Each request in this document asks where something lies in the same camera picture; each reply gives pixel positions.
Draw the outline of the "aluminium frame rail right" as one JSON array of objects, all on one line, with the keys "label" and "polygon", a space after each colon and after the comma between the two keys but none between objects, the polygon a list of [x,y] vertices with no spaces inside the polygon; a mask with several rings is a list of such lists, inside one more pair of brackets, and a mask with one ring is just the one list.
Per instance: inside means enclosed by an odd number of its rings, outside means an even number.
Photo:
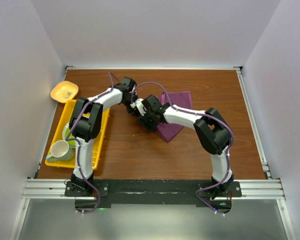
[{"label": "aluminium frame rail right", "polygon": [[251,124],[252,132],[254,135],[254,139],[255,139],[255,143],[256,143],[256,147],[257,147],[257,151],[258,151],[258,155],[259,155],[260,162],[262,165],[262,169],[263,169],[265,178],[267,180],[271,180],[272,179],[271,171],[270,171],[269,164],[268,164],[268,161],[265,156],[265,152],[264,152],[264,148],[263,148],[263,145],[261,142],[259,130],[258,130],[255,116],[254,116],[254,113],[253,113],[253,110],[251,107],[250,99],[249,99],[248,92],[247,92],[246,85],[245,85],[245,80],[244,80],[244,77],[242,74],[242,69],[243,69],[243,67],[234,67],[234,70],[236,71],[237,78],[238,78],[240,88],[242,91],[245,106],[247,109],[247,114],[248,114],[249,121]]}]

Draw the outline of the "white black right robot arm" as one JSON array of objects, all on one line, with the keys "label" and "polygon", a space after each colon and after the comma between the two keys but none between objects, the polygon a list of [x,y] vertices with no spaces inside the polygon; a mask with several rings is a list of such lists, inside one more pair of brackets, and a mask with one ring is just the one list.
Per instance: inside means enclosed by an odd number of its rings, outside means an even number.
[{"label": "white black right robot arm", "polygon": [[231,190],[234,175],[230,167],[230,148],[234,133],[215,108],[197,111],[170,102],[161,104],[154,95],[145,99],[132,96],[130,106],[139,112],[138,120],[150,130],[159,124],[176,124],[193,129],[203,149],[210,154],[212,163],[212,186],[203,190],[213,189],[220,197]]}]

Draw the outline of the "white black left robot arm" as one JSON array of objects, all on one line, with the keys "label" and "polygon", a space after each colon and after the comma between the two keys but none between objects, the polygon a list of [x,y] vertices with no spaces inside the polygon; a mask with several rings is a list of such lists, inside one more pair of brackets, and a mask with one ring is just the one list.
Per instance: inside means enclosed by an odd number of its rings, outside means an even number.
[{"label": "white black left robot arm", "polygon": [[71,139],[75,141],[75,167],[71,175],[70,189],[82,196],[90,196],[96,192],[94,186],[94,169],[92,164],[93,146],[102,126],[104,111],[114,105],[123,104],[132,113],[132,91],[136,81],[125,77],[122,82],[112,84],[106,91],[96,96],[76,100],[70,121]]}]

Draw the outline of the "purple cloth napkin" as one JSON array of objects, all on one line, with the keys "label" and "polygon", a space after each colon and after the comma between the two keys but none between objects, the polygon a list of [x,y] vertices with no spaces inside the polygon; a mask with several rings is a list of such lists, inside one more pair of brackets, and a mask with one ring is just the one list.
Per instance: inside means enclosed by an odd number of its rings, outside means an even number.
[{"label": "purple cloth napkin", "polygon": [[[168,92],[168,97],[174,105],[181,108],[193,109],[193,102],[190,91]],[[179,124],[159,123],[155,132],[169,143],[184,127]]]}]

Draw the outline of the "aluminium frame rail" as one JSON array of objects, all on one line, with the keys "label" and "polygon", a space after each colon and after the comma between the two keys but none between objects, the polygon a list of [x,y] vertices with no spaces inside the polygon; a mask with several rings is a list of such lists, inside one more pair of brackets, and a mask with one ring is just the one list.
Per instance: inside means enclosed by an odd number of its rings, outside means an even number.
[{"label": "aluminium frame rail", "polygon": [[[239,180],[243,199],[284,200],[286,198],[280,180]],[[21,197],[23,199],[62,199],[66,185],[63,179],[28,179]]]},{"label": "aluminium frame rail", "polygon": [[252,132],[254,135],[254,139],[255,139],[255,143],[256,143],[256,147],[257,147],[257,151],[258,151],[258,155],[259,155],[260,162],[262,165],[262,169],[263,169],[265,178],[267,180],[271,180],[272,179],[271,171],[270,171],[269,164],[268,164],[268,161],[265,156],[265,152],[264,152],[264,148],[263,148],[263,145],[261,142],[259,130],[258,130],[255,116],[254,116],[254,113],[253,113],[253,110],[251,107],[250,99],[249,99],[248,92],[247,92],[246,85],[245,85],[245,80],[244,80],[244,77],[242,74],[242,69],[243,69],[243,67],[234,67],[234,70],[236,71],[237,78],[238,78],[240,88],[242,91],[245,106],[247,109],[247,114],[248,114],[249,121],[251,124]]}]

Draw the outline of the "aluminium frame rail front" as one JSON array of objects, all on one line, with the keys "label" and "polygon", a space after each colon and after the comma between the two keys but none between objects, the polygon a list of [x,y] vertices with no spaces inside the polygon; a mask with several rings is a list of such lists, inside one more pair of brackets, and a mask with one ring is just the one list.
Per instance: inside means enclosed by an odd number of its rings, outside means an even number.
[{"label": "aluminium frame rail front", "polygon": [[[280,180],[239,180],[243,199],[284,200],[286,198]],[[23,199],[62,199],[66,185],[63,179],[28,179],[21,197]]]}]

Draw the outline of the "green white plate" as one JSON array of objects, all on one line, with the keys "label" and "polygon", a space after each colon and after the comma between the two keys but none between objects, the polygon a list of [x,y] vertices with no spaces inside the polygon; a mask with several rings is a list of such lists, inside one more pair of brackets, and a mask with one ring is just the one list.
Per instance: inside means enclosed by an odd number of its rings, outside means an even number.
[{"label": "green white plate", "polygon": [[[70,127],[69,127],[69,122],[67,122],[63,128],[63,131],[62,131],[62,139],[65,141],[68,134],[70,132]],[[76,147],[76,141],[75,140],[69,140],[67,141],[67,143],[69,144],[69,146],[71,148],[75,148]]]}]

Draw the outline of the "yellow square bowl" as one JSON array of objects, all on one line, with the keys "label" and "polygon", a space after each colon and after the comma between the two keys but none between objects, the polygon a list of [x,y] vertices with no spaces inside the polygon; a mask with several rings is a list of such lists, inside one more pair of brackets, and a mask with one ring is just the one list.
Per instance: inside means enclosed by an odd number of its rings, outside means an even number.
[{"label": "yellow square bowl", "polygon": [[74,99],[79,92],[79,87],[70,81],[59,82],[50,92],[50,97],[62,104]]}]

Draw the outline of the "yellow plastic tray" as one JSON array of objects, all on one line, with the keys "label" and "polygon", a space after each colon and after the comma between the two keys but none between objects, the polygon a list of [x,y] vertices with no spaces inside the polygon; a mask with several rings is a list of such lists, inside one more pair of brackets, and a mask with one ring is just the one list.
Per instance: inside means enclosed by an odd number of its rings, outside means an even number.
[{"label": "yellow plastic tray", "polygon": [[[69,121],[72,115],[72,112],[74,110],[76,104],[76,100],[68,100],[65,103],[65,106],[63,108],[63,111],[61,113],[59,122],[57,124],[56,130],[54,132],[54,136],[52,138],[52,142],[50,144],[49,150],[48,150],[48,155],[51,154],[51,147],[52,145],[59,141],[59,140],[64,140],[66,137],[66,134],[69,133]],[[102,121],[101,121],[101,128],[98,136],[94,140],[93,148],[92,148],[92,167],[94,170],[97,169],[99,159],[101,156],[101,151],[102,151],[102,145],[104,142],[104,137],[106,133],[106,128],[108,124],[108,118],[110,115],[110,109],[105,110],[102,113]],[[64,161],[64,160],[58,160],[58,161],[48,161],[45,160],[45,164],[50,167],[57,167],[57,168],[68,168],[68,169],[74,169],[76,161],[75,161],[75,155],[71,160]]]}]

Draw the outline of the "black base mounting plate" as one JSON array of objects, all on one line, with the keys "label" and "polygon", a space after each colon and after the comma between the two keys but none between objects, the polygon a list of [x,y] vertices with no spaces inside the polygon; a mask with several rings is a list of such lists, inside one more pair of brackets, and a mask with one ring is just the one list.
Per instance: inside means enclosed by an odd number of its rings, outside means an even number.
[{"label": "black base mounting plate", "polygon": [[96,179],[98,194],[81,192],[67,182],[66,197],[75,199],[78,210],[90,210],[95,204],[99,208],[111,208],[115,204],[125,205],[195,205],[228,213],[232,200],[242,197],[240,183],[234,181],[225,190],[220,187],[207,189],[210,180],[154,180],[154,179]]}]

